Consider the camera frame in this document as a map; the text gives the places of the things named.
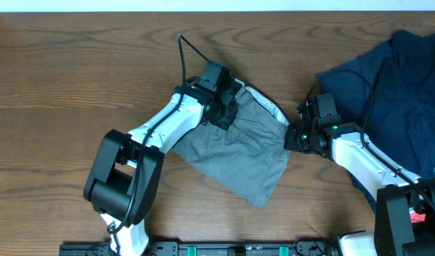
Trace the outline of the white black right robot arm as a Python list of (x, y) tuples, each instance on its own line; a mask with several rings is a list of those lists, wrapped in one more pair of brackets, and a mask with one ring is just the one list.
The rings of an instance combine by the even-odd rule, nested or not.
[(375, 199), (374, 229), (337, 237), (328, 255), (435, 255), (435, 179), (401, 167), (354, 123), (291, 124), (284, 147), (330, 159)]

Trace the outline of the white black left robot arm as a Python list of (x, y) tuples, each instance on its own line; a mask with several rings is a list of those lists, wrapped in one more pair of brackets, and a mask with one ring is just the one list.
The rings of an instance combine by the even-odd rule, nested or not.
[(115, 129), (101, 141), (83, 197), (107, 225), (111, 255), (143, 255), (149, 245), (144, 219), (156, 197), (165, 155), (203, 122), (228, 129), (235, 100), (245, 91), (238, 79), (212, 84), (192, 78), (173, 91), (167, 105), (127, 133)]

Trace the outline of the grey shorts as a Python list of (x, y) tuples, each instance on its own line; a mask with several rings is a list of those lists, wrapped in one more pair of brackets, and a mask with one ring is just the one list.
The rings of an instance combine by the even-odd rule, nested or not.
[(237, 99), (227, 130), (201, 124), (172, 148), (202, 174), (258, 208), (264, 208), (289, 161), (284, 113), (253, 87)]

